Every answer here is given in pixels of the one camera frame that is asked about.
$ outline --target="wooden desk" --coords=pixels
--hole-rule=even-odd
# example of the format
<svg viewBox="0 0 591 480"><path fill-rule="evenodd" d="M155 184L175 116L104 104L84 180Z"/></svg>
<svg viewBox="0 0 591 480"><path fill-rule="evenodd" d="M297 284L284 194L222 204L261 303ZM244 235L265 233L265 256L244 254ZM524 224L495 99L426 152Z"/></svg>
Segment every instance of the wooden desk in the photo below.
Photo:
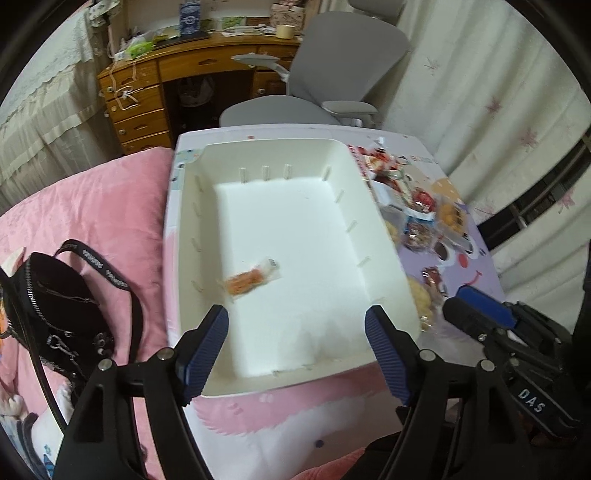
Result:
<svg viewBox="0 0 591 480"><path fill-rule="evenodd" d="M135 62L119 62L99 75L107 113L126 155L151 147L172 147L176 134L174 108L167 105L164 84L185 77L212 73L250 71L236 76L247 98L285 93L279 75L261 67L249 67L231 59L234 55L259 53L279 57L290 68L300 42L262 35L224 37L214 33L207 40L196 40L153 51ZM221 95L230 95L238 85L230 83ZM122 87L128 87L137 104L122 98Z"/></svg>

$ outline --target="desk drawer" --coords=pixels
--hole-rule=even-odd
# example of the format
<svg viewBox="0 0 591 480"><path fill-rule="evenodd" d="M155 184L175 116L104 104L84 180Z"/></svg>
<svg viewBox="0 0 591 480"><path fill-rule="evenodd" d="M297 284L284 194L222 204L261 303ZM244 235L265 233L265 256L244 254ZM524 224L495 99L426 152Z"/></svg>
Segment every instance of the desk drawer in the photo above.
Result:
<svg viewBox="0 0 591 480"><path fill-rule="evenodd" d="M287 88L276 72L255 72L252 79L251 98L265 95L285 95Z"/></svg>
<svg viewBox="0 0 591 480"><path fill-rule="evenodd" d="M277 63L289 70L291 62L296 56L297 47L289 45L261 45L259 47L258 53L260 55L271 55L273 57L278 57L279 61Z"/></svg>
<svg viewBox="0 0 591 480"><path fill-rule="evenodd" d="M130 155L152 147L171 148L172 143L170 142L169 132L160 132L154 135L148 135L147 137L137 138L131 142L126 142L123 144L123 151L125 152L125 155Z"/></svg>
<svg viewBox="0 0 591 480"><path fill-rule="evenodd" d="M133 67L119 70L113 74L116 89L125 86L132 86L134 90L146 88L158 83L158 66L156 60L140 62L135 65L135 80ZM115 97L113 81L110 75L99 80L100 88L105 94L105 100L109 101Z"/></svg>
<svg viewBox="0 0 591 480"><path fill-rule="evenodd" d="M169 55L158 61L160 78L163 82L193 75L228 72L230 70L248 70L248 65L232 60L234 55L252 53L255 46L229 46L201 48Z"/></svg>
<svg viewBox="0 0 591 480"><path fill-rule="evenodd" d="M132 95L138 101L137 105L134 105L135 102L130 98L119 99L123 108L131 107L126 110L122 110L116 100L107 102L109 115L113 123L163 108L162 98L160 97L160 85L138 90Z"/></svg>
<svg viewBox="0 0 591 480"><path fill-rule="evenodd" d="M164 110L142 113L115 123L115 132L121 143L168 130Z"/></svg>

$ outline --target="window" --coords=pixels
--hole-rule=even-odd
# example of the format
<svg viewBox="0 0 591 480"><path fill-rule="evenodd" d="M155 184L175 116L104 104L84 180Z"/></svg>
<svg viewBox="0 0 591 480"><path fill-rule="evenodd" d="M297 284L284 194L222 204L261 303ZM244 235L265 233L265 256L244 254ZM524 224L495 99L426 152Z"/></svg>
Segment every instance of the window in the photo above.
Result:
<svg viewBox="0 0 591 480"><path fill-rule="evenodd" d="M525 229L558 202L591 165L591 127L544 178L516 201L478 226L486 246L492 250Z"/></svg>

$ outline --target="chair armrest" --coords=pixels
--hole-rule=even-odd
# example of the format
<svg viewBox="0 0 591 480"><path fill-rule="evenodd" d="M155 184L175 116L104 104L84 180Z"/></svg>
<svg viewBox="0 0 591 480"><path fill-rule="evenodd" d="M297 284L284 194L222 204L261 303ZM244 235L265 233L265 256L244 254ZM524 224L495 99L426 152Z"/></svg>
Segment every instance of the chair armrest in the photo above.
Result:
<svg viewBox="0 0 591 480"><path fill-rule="evenodd" d="M356 118L356 116L351 117L351 115L373 115L378 113L378 109L369 103L350 102L348 100L322 102L322 108L332 115L346 116L348 118Z"/></svg>
<svg viewBox="0 0 591 480"><path fill-rule="evenodd" d="M232 60L239 61L240 63L245 63L249 66L255 67L265 67L270 70L274 70L279 74L281 81L287 83L290 79L290 71L286 68L283 68L277 62L279 61L278 57L273 57L271 55L259 55L256 53L247 53L244 55L234 55Z"/></svg>
<svg viewBox="0 0 591 480"><path fill-rule="evenodd" d="M368 128L372 128L375 125L372 115L378 113L378 109L369 103L352 102L349 100L322 102L322 108L337 118L359 119L362 125Z"/></svg>

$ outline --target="chair backrest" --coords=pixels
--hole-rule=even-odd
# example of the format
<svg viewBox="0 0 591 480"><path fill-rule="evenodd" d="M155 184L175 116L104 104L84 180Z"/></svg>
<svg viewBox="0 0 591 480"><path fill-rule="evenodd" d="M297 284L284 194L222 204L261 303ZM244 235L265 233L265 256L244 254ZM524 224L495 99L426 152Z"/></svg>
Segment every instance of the chair backrest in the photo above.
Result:
<svg viewBox="0 0 591 480"><path fill-rule="evenodd" d="M405 0L348 0L349 5L356 10L376 15L380 18L396 18Z"/></svg>
<svg viewBox="0 0 591 480"><path fill-rule="evenodd" d="M316 105L359 102L407 52L395 26L350 12L326 12L310 21L291 64L290 94Z"/></svg>

